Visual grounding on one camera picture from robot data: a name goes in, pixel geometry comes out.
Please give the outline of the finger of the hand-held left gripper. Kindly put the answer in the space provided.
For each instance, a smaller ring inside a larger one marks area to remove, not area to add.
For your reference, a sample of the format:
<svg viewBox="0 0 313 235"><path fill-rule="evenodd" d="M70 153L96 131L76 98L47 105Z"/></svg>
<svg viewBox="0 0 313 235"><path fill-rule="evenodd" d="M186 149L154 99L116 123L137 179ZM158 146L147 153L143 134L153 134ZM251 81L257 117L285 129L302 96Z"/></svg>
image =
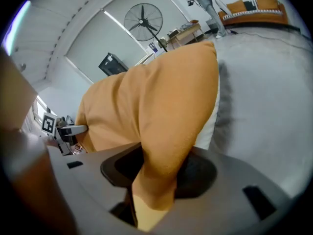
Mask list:
<svg viewBox="0 0 313 235"><path fill-rule="evenodd" d="M65 127L61 127L61 136L75 136L81 133L84 133L88 130L86 125L69 125Z"/></svg>

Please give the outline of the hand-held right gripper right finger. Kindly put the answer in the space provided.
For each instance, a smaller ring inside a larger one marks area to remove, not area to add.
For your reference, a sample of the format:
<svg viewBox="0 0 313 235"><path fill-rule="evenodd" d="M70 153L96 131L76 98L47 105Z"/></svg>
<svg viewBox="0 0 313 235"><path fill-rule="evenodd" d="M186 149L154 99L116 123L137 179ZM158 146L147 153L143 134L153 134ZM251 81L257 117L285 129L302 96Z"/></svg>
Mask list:
<svg viewBox="0 0 313 235"><path fill-rule="evenodd" d="M152 229L153 235L259 235L284 214L291 203L271 179L246 162L197 147L192 153L208 160L217 175L201 196L177 199L165 217ZM245 188L259 189L273 206L261 219L245 195Z"/></svg>

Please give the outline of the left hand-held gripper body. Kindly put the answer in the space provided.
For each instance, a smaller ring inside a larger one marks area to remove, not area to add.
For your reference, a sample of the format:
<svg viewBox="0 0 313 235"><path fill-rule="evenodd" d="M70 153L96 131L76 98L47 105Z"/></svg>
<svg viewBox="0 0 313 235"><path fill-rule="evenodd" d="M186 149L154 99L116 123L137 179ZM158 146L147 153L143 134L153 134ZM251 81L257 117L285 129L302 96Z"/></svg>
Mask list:
<svg viewBox="0 0 313 235"><path fill-rule="evenodd" d="M52 143L57 145L62 155L71 155L70 136L73 135L73 125L69 125L64 117L58 117L51 113L45 113L42 121L42 131L46 133Z"/></svg>

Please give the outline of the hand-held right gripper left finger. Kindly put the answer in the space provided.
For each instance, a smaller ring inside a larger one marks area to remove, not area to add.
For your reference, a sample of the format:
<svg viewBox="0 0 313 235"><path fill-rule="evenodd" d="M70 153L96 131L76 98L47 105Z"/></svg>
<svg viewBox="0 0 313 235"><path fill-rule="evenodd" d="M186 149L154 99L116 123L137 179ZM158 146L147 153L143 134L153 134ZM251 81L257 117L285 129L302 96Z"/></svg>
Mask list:
<svg viewBox="0 0 313 235"><path fill-rule="evenodd" d="M48 146L55 178L74 216L78 235L145 235L110 213L124 200L127 190L113 186L100 171L107 158L138 146L130 143L71 156L63 156L57 147Z"/></svg>

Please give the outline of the orange rectangular cushion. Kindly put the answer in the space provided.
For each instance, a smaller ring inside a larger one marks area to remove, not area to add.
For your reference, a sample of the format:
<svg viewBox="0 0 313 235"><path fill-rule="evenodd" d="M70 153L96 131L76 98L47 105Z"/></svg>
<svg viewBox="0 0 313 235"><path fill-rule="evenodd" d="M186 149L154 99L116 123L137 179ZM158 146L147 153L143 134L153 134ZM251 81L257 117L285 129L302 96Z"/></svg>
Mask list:
<svg viewBox="0 0 313 235"><path fill-rule="evenodd" d="M87 152L141 143L144 163L133 194L151 209L174 202L177 173L204 126L214 125L219 69L213 42L185 45L109 76L84 94L76 125Z"/></svg>

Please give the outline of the person's left forearm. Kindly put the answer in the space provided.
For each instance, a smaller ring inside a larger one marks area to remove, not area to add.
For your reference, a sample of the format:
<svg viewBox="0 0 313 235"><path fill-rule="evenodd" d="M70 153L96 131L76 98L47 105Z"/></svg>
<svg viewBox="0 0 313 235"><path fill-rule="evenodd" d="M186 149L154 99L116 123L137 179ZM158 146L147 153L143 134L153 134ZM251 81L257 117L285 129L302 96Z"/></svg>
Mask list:
<svg viewBox="0 0 313 235"><path fill-rule="evenodd" d="M21 129L36 97L36 91L0 47L0 131Z"/></svg>

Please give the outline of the round white floor pouf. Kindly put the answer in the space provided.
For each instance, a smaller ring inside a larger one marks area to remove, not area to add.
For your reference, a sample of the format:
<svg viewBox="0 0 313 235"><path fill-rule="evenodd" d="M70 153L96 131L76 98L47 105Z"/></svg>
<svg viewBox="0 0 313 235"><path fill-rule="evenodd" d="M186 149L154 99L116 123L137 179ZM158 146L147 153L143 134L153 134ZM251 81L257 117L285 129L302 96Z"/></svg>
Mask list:
<svg viewBox="0 0 313 235"><path fill-rule="evenodd" d="M194 145L195 147L205 149L205 150L209 148L211 139L214 133L214 129L215 129L215 124L217 121L219 103L220 103L220 79L219 79L218 92L217 92L213 112L210 118L208 119L208 121L206 122L206 124L204 125L204 127L202 128L202 130L200 131L200 133L198 134L195 145Z"/></svg>

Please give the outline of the long orange sofa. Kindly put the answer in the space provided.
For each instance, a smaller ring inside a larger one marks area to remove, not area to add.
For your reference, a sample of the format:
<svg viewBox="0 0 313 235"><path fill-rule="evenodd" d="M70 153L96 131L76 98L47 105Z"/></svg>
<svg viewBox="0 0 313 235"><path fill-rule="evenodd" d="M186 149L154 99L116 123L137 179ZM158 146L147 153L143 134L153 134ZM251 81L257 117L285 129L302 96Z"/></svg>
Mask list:
<svg viewBox="0 0 313 235"><path fill-rule="evenodd" d="M276 23L288 25L289 20L284 5L278 0L257 0L259 10L280 10L283 15L262 13L253 15L239 16L233 19L223 20L223 16L227 15L223 10L218 12L218 15L223 25L241 24L241 23ZM234 3L226 5L230 11L230 15L236 12L247 11L243 0L238 0Z"/></svg>

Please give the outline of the black patterned cushion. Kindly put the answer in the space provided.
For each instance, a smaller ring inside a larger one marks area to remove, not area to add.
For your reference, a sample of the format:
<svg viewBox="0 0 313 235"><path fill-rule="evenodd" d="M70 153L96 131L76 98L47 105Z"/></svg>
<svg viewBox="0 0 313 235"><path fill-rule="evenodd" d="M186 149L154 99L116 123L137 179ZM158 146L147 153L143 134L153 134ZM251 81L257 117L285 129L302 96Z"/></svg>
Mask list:
<svg viewBox="0 0 313 235"><path fill-rule="evenodd" d="M244 1L244 5L247 11L254 11L258 9L257 0Z"/></svg>

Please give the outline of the yellow round seat pad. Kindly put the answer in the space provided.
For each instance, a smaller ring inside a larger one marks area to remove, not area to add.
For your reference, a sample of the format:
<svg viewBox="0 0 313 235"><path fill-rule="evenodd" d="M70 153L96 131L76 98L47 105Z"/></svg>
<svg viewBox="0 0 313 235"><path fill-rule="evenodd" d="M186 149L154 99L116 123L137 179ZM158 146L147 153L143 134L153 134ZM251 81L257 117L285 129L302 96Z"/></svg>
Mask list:
<svg viewBox="0 0 313 235"><path fill-rule="evenodd" d="M137 218L137 228L144 232L150 231L169 211L169 209L151 209L140 197L135 195L133 196L133 201Z"/></svg>

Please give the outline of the black glass-door cabinet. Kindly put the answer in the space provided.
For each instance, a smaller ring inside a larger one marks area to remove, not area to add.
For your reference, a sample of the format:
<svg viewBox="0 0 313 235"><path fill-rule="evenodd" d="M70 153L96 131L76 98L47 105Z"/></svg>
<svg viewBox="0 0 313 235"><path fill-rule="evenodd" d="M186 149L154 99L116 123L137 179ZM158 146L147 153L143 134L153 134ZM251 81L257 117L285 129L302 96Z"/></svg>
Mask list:
<svg viewBox="0 0 313 235"><path fill-rule="evenodd" d="M116 55L109 52L98 67L107 76L128 71L128 67Z"/></svg>

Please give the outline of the black standing fan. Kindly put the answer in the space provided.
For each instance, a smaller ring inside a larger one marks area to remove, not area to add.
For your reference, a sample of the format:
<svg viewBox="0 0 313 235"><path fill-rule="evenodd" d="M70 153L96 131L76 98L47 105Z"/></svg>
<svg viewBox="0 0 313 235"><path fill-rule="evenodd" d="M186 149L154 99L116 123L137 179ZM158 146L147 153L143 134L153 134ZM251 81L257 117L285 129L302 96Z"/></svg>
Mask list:
<svg viewBox="0 0 313 235"><path fill-rule="evenodd" d="M157 40L167 52L165 45L157 37L163 26L163 15L153 4L140 3L129 9L124 18L124 28L139 42Z"/></svg>

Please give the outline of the light wooden coffee table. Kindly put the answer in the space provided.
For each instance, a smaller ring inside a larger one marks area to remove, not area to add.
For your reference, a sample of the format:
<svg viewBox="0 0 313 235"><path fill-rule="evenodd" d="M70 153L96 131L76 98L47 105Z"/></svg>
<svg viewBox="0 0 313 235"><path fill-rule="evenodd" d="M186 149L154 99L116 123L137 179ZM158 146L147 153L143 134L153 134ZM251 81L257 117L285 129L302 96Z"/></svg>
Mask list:
<svg viewBox="0 0 313 235"><path fill-rule="evenodd" d="M167 44L172 49L187 45L189 43L196 43L199 40L205 39L206 34L202 30L197 20L190 21L184 25L181 29L177 30L172 37L169 37Z"/></svg>

